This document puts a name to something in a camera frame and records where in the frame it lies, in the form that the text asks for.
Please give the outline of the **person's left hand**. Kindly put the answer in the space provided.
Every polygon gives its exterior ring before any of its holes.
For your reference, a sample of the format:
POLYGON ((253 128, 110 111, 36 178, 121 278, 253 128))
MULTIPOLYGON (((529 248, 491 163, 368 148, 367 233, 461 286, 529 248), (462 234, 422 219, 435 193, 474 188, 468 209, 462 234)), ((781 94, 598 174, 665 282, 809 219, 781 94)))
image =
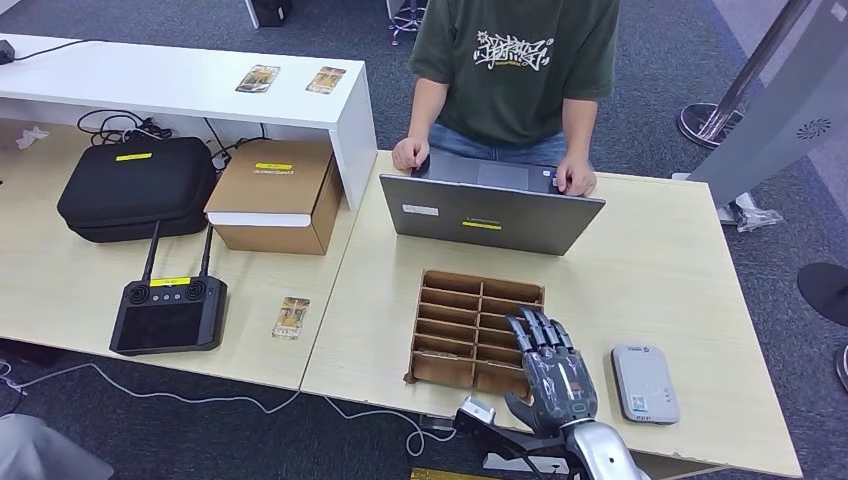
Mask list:
POLYGON ((587 158, 566 155, 556 172, 556 186, 560 193, 570 196, 589 196, 597 185, 595 172, 587 158))

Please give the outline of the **person's right hand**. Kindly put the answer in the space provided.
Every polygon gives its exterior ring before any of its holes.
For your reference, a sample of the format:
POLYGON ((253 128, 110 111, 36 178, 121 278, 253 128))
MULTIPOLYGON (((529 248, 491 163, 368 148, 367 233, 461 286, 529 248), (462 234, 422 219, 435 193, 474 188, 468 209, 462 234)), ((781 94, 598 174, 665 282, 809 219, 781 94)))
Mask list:
POLYGON ((420 168, 430 153, 426 139, 406 137, 400 140, 391 152, 393 165, 398 170, 420 168))

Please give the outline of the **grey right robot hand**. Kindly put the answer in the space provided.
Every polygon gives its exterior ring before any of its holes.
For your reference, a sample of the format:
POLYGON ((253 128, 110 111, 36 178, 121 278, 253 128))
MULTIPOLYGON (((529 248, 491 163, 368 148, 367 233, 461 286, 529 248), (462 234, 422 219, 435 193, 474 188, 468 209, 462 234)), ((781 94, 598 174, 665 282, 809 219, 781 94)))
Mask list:
POLYGON ((520 308, 508 314, 532 401, 514 393, 504 396, 509 411, 531 430, 545 437, 595 419, 598 396, 580 351, 563 325, 540 310, 520 308))

